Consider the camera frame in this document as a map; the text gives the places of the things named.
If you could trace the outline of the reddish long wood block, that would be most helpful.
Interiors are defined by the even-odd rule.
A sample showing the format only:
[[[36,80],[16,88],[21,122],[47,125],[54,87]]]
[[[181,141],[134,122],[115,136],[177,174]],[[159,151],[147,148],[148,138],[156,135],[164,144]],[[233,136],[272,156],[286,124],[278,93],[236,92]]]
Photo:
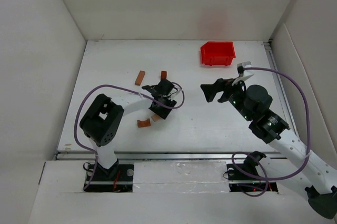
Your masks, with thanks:
[[[143,79],[145,77],[146,72],[145,71],[139,71],[137,78],[134,82],[135,85],[140,86],[143,82]]]

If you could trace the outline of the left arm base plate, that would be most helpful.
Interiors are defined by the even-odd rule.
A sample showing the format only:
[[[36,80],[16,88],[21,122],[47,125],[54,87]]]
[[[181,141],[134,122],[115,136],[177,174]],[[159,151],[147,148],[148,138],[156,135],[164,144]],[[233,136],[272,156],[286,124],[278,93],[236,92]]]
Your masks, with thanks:
[[[99,167],[92,174],[94,164],[89,162],[84,163],[86,177],[84,182],[85,192],[95,193],[129,193],[133,192],[133,164],[120,164],[117,168],[117,173],[112,178],[109,178]]]

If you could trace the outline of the light long wood block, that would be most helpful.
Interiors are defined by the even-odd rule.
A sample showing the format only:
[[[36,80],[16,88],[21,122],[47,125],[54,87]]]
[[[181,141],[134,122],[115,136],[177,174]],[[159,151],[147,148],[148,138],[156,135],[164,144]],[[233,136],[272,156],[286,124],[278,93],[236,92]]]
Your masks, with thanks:
[[[154,122],[157,122],[157,121],[161,120],[162,118],[161,118],[159,115],[154,114],[154,115],[151,116],[151,119],[152,119]]]

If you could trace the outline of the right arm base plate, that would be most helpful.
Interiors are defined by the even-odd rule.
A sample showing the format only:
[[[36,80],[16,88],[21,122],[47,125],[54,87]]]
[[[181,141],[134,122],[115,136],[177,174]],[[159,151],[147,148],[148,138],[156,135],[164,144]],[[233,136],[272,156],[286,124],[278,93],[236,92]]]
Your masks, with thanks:
[[[223,173],[223,178],[229,181],[230,192],[262,192],[266,182],[254,180],[242,174],[233,164],[227,165],[227,171]]]

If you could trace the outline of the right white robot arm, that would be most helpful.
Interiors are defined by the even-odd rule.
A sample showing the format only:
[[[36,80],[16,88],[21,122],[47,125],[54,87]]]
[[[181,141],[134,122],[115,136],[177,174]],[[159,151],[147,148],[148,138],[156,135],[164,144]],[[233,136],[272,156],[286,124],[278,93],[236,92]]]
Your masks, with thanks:
[[[310,207],[327,219],[336,216],[336,169],[329,166],[314,152],[307,153],[307,144],[290,129],[289,125],[270,110],[272,97],[260,85],[246,87],[236,79],[218,79],[213,84],[202,84],[207,102],[222,92],[218,102],[230,102],[250,122],[249,129],[264,143],[286,157],[290,164],[277,164],[268,157],[254,152],[262,165],[260,176],[278,181],[305,199]]]

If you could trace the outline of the red plastic bin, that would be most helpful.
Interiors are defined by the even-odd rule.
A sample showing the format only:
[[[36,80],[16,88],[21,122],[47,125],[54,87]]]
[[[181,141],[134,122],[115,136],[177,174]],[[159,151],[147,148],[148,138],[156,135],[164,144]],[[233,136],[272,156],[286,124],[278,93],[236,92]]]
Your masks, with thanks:
[[[208,41],[200,50],[201,62],[207,66],[230,66],[236,58],[234,43],[229,41]]]

